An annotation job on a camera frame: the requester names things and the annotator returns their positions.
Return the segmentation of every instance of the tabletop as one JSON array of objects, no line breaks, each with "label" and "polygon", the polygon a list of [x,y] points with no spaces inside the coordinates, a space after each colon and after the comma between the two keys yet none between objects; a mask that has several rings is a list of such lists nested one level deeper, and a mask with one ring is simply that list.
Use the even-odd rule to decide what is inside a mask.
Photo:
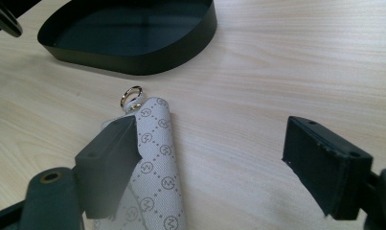
[{"label": "tabletop", "polygon": [[318,122],[386,168],[386,1],[215,0],[196,57],[130,76],[54,59],[36,39],[67,1],[42,0],[0,32],[0,210],[123,115],[134,85],[170,105],[189,229],[362,229],[325,217],[282,161],[288,116]]}]

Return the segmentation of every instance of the white patterned case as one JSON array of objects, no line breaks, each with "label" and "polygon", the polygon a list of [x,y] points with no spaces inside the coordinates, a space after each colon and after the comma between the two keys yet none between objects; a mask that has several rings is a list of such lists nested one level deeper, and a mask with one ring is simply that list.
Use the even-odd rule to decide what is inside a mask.
[{"label": "white patterned case", "polygon": [[95,220],[94,229],[185,230],[168,103],[149,98],[127,116],[136,117],[138,149],[143,159],[130,177],[116,215]]}]

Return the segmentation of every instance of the black object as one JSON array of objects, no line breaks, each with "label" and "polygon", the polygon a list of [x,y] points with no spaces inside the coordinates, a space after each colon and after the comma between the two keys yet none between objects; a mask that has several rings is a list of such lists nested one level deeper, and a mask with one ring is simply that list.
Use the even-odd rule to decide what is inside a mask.
[{"label": "black object", "polygon": [[386,170],[371,172],[369,153],[316,122],[289,117],[283,161],[326,215],[356,219],[362,208],[365,229],[386,229]]},{"label": "black object", "polygon": [[201,52],[216,31],[213,0],[71,1],[37,39],[55,58],[151,75]]},{"label": "black object", "polygon": [[22,35],[22,27],[13,14],[0,1],[0,29],[8,34],[19,37]]},{"label": "black object", "polygon": [[134,116],[109,124],[76,157],[76,166],[39,173],[24,201],[0,211],[0,230],[82,230],[88,218],[114,215],[125,186],[142,159]]}]

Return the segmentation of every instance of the oval black tray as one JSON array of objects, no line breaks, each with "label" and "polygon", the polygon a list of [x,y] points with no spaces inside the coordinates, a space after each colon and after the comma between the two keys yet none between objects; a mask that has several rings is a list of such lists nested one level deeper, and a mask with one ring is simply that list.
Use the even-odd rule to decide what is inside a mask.
[{"label": "oval black tray", "polygon": [[73,0],[47,19],[37,40],[59,60],[151,75],[196,56],[215,31],[213,0]]}]

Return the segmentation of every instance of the wooden table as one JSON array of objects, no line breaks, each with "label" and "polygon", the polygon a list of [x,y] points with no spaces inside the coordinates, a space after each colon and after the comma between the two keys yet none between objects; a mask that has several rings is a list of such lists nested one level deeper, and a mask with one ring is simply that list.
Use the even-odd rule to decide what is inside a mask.
[{"label": "wooden table", "polygon": [[216,0],[197,57],[129,76],[55,60],[36,40],[67,1],[43,0],[0,33],[0,210],[123,114],[133,85],[170,104],[189,229],[362,229],[325,218],[281,160],[288,116],[309,118],[386,168],[386,1]]}]

